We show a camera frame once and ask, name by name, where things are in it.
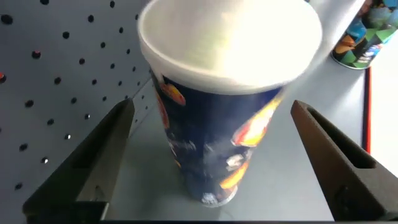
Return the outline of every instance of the cup base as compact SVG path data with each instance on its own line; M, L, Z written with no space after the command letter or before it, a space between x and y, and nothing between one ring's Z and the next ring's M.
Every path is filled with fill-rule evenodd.
M235 186L234 191L228 196L228 198L226 198L222 202L216 203L216 204L211 204L211 205L203 204L203 206L208 207L208 208L217 208L217 207L226 205L228 202L230 202L232 200L232 198L235 197L237 191L238 191L238 186Z

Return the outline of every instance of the gray table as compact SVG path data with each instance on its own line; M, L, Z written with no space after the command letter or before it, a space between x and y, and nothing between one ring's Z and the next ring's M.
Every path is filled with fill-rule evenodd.
M290 116L294 100L361 142L364 72L329 56L363 0L315 1L324 38L307 72L291 84L253 155L235 198L219 208L190 199L155 108L132 135L111 202L123 220L333 220Z

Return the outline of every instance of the background cup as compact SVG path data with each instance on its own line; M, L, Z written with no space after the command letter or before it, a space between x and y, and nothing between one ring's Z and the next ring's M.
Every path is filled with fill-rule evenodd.
M290 21L291 27L313 34L292 43L291 31L273 21L275 9L285 13L282 24ZM228 203L284 88L306 69L320 45L317 14L297 0L154 0L143 10L138 29L167 139L188 191L208 207ZM267 43L271 39L286 43L278 47ZM281 55L296 50L300 57L278 66Z

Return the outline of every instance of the gray pegboard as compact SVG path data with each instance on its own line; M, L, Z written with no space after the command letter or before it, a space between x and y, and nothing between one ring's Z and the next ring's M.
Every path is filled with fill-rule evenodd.
M133 129L154 105L136 30L147 2L0 1L1 223L24 222L25 200L117 102L133 97Z

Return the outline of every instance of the red edge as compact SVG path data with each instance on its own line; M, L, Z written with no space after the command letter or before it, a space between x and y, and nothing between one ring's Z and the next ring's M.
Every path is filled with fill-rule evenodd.
M372 108L372 70L368 68L365 73L365 99L364 99L364 127L363 127L363 148L371 153L371 108Z

